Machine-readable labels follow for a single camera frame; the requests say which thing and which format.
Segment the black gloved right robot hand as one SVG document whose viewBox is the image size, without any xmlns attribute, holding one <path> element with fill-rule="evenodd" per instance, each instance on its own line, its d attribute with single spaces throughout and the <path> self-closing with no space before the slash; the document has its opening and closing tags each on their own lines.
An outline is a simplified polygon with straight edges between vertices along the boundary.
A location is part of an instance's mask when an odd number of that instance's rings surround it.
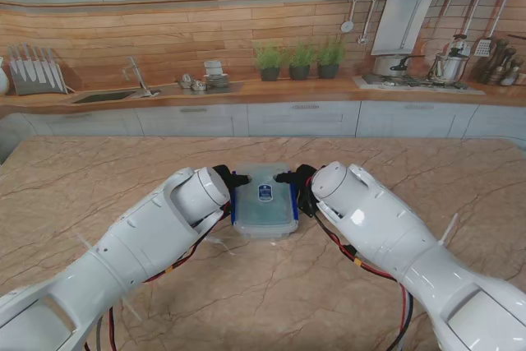
<svg viewBox="0 0 526 351">
<path fill-rule="evenodd" d="M 274 180 L 278 183 L 287 183 L 293 187 L 293 190 L 298 194 L 303 190 L 309 178 L 311 178 L 317 169 L 309 164 L 301 164 L 293 172 L 278 173 L 274 176 Z"/>
</svg>

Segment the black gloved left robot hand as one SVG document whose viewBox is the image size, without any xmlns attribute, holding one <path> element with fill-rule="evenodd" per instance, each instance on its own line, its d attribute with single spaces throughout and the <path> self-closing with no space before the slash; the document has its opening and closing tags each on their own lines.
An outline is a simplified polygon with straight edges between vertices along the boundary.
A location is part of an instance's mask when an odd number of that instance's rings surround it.
<svg viewBox="0 0 526 351">
<path fill-rule="evenodd" d="M 235 189 L 251 182 L 251 176 L 237 174 L 229 169 L 226 164 L 215 165 L 212 169 L 220 176 L 230 195 L 234 194 Z"/>
</svg>

